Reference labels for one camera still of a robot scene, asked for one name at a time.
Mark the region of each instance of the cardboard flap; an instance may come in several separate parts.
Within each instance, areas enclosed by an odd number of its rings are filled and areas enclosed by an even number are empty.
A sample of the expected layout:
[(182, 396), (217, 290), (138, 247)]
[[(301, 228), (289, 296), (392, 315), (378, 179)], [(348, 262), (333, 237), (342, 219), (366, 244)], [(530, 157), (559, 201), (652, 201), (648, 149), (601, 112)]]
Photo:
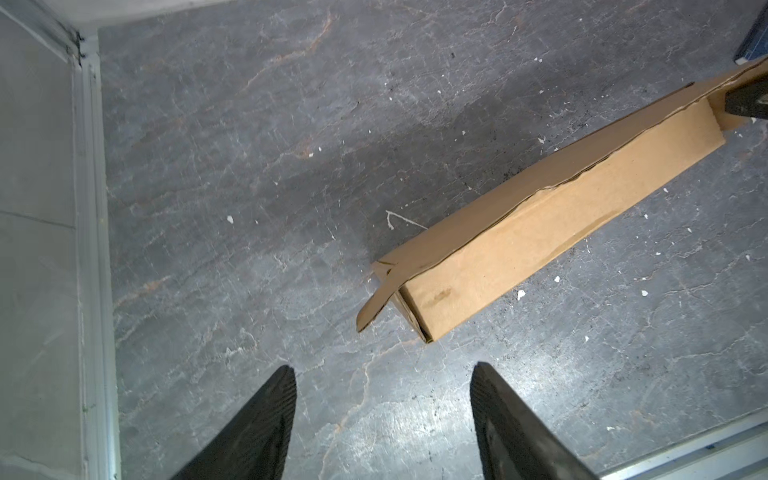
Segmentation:
[[(359, 311), (356, 320), (357, 330), (361, 331), (368, 326), (392, 295), (406, 282), (438, 265), (456, 250), (496, 225), (536, 192), (555, 188), (576, 178), (647, 129), (658, 125), (678, 111), (688, 108), (725, 84), (737, 78), (740, 78), (740, 83), (747, 83), (766, 74), (766, 71), (768, 71), (768, 63), (759, 61), (719, 78), (681, 88), (554, 152), (394, 249), (380, 260), (382, 263), (391, 265), (391, 268), (382, 285)], [(717, 94), (724, 96), (724, 91), (718, 91)], [(721, 114), (717, 109), (715, 115), (721, 127), (730, 127), (738, 119), (724, 112)]]

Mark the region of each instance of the open cardboard box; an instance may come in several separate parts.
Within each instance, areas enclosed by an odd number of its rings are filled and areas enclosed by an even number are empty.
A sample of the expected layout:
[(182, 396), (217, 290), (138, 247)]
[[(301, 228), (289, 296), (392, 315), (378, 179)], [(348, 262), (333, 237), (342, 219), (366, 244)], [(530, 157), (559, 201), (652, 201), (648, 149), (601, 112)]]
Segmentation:
[(696, 82), (523, 170), (373, 264), (381, 286), (364, 329), (392, 300), (425, 342), (439, 339), (555, 257), (725, 143), (743, 118), (725, 94), (768, 61)]

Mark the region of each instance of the gray concrete floor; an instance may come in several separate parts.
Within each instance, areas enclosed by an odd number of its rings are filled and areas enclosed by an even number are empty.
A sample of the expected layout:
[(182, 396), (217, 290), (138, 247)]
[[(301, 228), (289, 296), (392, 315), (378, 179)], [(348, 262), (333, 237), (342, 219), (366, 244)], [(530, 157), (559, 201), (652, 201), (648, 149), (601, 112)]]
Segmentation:
[(170, 476), (283, 363), (285, 478), (480, 478), (479, 360), (597, 472), (766, 406), (762, 121), (439, 342), (391, 307), (353, 327), (369, 262), (419, 232), (386, 210), (434, 224), (731, 69), (760, 6), (259, 0), (102, 29), (124, 477)]

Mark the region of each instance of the black object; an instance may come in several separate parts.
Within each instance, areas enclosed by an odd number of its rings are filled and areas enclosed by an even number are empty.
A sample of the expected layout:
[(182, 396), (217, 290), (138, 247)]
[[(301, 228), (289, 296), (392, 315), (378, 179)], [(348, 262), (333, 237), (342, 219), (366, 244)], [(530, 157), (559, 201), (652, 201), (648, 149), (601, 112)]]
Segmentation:
[(757, 20), (733, 57), (737, 65), (762, 57), (768, 53), (768, 3), (760, 11)]
[(173, 479), (278, 480), (295, 412), (296, 375), (283, 365)]
[(488, 363), (469, 386), (485, 480), (597, 480)]
[(725, 111), (741, 117), (768, 120), (768, 78), (726, 93)]

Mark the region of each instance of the white wall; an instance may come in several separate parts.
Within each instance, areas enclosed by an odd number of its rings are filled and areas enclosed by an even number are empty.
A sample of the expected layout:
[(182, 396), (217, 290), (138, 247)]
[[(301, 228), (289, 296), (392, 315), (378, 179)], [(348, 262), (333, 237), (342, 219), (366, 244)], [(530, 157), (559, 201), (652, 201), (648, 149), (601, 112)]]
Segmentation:
[(60, 18), (84, 31), (226, 0), (43, 0)]
[(0, 14), (0, 478), (82, 477), (72, 69)]

